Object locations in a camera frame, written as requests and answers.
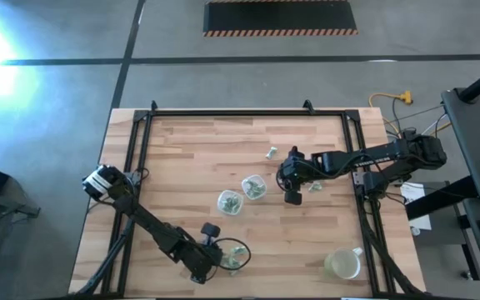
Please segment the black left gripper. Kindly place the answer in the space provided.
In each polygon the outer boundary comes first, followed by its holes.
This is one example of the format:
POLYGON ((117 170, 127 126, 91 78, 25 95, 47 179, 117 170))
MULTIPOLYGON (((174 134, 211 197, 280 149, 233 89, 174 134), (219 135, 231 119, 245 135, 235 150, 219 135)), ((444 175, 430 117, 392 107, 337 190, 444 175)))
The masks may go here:
POLYGON ((231 259, 231 253, 224 254, 220 247, 211 246, 191 246, 183 254, 183 263, 191 273, 190 279, 199 284, 207 281, 208 273, 213 267, 217 269, 230 271, 229 267, 220 265, 222 259, 231 259))

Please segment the clear round plastic container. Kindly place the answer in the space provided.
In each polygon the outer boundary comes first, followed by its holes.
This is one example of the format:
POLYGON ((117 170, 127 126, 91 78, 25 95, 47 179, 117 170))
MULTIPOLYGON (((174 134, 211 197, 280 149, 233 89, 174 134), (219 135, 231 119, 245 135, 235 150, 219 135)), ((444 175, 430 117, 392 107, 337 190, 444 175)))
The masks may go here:
MULTIPOLYGON (((259 175, 252 175, 252 176, 249 176, 249 177, 244 178, 244 179, 242 180, 242 183, 241 183, 241 185, 242 185, 242 190, 244 191, 244 193, 245 193, 246 195, 247 195, 247 191, 248 191, 248 185, 247 185, 247 181, 248 181, 248 180, 256 181, 256 182, 258 182, 259 184, 264 184, 264 185, 266 186, 266 192, 267 192, 267 185, 266 185, 266 183, 264 182, 263 178, 262 178, 261 176, 259 176, 259 175)), ((247 195, 247 197, 248 197, 250 200, 256 200, 256 199, 262 198, 262 197, 266 194, 266 192, 265 192, 261 197, 258 197, 258 198, 252 199, 252 198, 250 198, 248 195, 247 195)))
POLYGON ((219 196, 218 196, 218 199, 217 199, 217 209, 222 212, 222 213, 225 213, 227 215, 238 215, 239 212, 241 211, 242 207, 243 207, 243 202, 244 202, 244 198, 243 198, 243 195, 237 193, 237 192, 234 192, 234 191, 231 191, 231 190, 224 190, 219 196), (222 205, 221 205, 221 201, 223 198, 226 198, 226 197, 230 197, 230 196, 237 196, 238 198, 240 198, 242 200, 242 204, 241 204, 241 207, 240 209, 237 211, 237 213, 227 213, 227 212, 224 212, 222 210, 222 205))

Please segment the white paper sheet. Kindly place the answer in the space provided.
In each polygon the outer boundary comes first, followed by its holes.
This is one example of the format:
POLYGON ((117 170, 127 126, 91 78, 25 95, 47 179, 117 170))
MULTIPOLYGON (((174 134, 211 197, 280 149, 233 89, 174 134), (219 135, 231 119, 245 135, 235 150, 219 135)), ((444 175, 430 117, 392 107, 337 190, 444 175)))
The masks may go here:
MULTIPOLYGON (((405 182, 400 187, 401 195, 405 198, 406 205, 425 196, 424 185, 421 183, 405 182)), ((430 231, 432 229, 430 217, 428 215, 409 221, 411 234, 418 236, 422 230, 430 231)))

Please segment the black mat with striped edge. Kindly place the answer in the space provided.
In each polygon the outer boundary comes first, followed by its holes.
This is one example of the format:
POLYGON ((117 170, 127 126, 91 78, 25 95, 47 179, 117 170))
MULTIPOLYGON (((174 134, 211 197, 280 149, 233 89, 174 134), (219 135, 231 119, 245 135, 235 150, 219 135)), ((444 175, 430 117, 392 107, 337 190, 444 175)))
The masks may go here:
POLYGON ((206 38, 354 36, 348 0, 210 0, 204 4, 206 38))

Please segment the dark metal stand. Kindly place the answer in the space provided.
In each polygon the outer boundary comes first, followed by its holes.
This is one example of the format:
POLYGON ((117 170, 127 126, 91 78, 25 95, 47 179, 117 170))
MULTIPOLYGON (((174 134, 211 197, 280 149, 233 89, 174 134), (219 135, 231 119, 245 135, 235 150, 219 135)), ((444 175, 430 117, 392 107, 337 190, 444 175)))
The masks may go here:
POLYGON ((40 213, 39 207, 29 206, 25 203, 4 196, 0 196, 0 208, 6 209, 6 211, 0 216, 0 220, 3 220, 6 216, 12 213, 21 213, 29 218, 36 218, 40 213))

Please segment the black aluminium rig frame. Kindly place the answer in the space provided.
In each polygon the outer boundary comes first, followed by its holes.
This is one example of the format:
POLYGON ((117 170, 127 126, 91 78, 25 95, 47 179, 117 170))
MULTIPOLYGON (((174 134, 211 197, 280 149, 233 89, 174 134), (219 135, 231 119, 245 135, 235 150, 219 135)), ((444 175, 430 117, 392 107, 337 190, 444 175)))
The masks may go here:
POLYGON ((100 162, 132 174, 146 168, 140 203, 160 220, 200 237, 204 223, 221 228, 224 250, 247 244, 252 256, 239 272, 213 269, 205 284, 172 262, 139 226, 124 227, 111 207, 87 216, 68 296, 76 300, 174 298, 269 300, 287 298, 401 298, 403 290, 369 247, 367 218, 399 267, 423 288, 413 238, 401 204, 382 205, 356 194, 350 176, 305 192, 299 206, 284 202, 275 181, 293 146, 304 153, 355 151, 385 143, 376 108, 116 109, 107 124, 100 162), (265 158, 271 147, 277 151, 265 158), (242 181, 262 177, 266 194, 250 200, 242 181), (217 207, 224 190, 243 195, 238 215, 217 207), (324 272, 339 248, 362 248, 361 272, 350 280, 324 272))

